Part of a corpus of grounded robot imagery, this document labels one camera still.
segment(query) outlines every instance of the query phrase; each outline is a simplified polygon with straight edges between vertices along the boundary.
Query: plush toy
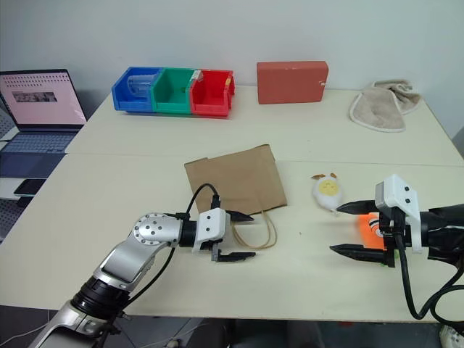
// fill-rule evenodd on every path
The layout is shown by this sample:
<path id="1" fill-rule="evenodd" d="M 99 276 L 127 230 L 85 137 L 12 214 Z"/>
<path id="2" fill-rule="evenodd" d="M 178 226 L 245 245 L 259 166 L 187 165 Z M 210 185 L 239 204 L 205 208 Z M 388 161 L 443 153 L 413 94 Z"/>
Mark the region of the plush toy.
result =
<path id="1" fill-rule="evenodd" d="M 332 212 L 336 211 L 341 205 L 341 187 L 336 179 L 336 175 L 318 174 L 312 177 L 316 179 L 316 184 L 312 189 L 312 194 L 321 207 Z"/>

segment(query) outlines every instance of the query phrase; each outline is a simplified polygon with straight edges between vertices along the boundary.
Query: clear plastic cup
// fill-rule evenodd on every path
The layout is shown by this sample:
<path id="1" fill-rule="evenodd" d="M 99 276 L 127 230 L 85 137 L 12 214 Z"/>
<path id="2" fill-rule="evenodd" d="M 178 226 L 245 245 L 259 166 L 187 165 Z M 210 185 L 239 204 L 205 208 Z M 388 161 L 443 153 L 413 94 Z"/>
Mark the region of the clear plastic cup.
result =
<path id="1" fill-rule="evenodd" d="M 145 98 L 152 86 L 154 79 L 158 74 L 154 75 L 131 75 L 128 77 L 128 88 L 134 97 Z"/>

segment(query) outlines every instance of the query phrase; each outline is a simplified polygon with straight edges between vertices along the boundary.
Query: laptop screen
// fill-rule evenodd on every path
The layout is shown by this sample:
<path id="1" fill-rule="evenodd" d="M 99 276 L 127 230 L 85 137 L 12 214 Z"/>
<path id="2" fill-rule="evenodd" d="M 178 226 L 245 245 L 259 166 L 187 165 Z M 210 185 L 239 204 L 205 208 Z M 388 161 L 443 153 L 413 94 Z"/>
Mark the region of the laptop screen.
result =
<path id="1" fill-rule="evenodd" d="M 2 72 L 0 92 L 18 127 L 86 123 L 66 70 Z"/>

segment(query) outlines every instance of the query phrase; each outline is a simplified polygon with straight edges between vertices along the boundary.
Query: smartphone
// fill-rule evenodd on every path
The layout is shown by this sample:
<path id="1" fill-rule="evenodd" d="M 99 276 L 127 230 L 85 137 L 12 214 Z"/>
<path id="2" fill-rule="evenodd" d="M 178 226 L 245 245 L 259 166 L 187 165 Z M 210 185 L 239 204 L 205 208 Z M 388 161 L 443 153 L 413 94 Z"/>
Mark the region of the smartphone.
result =
<path id="1" fill-rule="evenodd" d="M 44 182 L 45 179 L 26 179 L 14 190 L 14 194 L 21 197 L 32 197 L 38 192 Z"/>

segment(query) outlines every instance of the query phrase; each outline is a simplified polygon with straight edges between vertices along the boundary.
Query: red plastic bin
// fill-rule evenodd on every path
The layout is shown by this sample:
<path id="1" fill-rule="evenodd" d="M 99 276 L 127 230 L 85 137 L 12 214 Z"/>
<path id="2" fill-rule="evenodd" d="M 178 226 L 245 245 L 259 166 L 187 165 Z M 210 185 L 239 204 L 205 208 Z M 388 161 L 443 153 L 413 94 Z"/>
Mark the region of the red plastic bin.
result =
<path id="1" fill-rule="evenodd" d="M 227 116 L 235 94 L 233 72 L 201 69 L 194 78 L 190 87 L 192 114 Z"/>

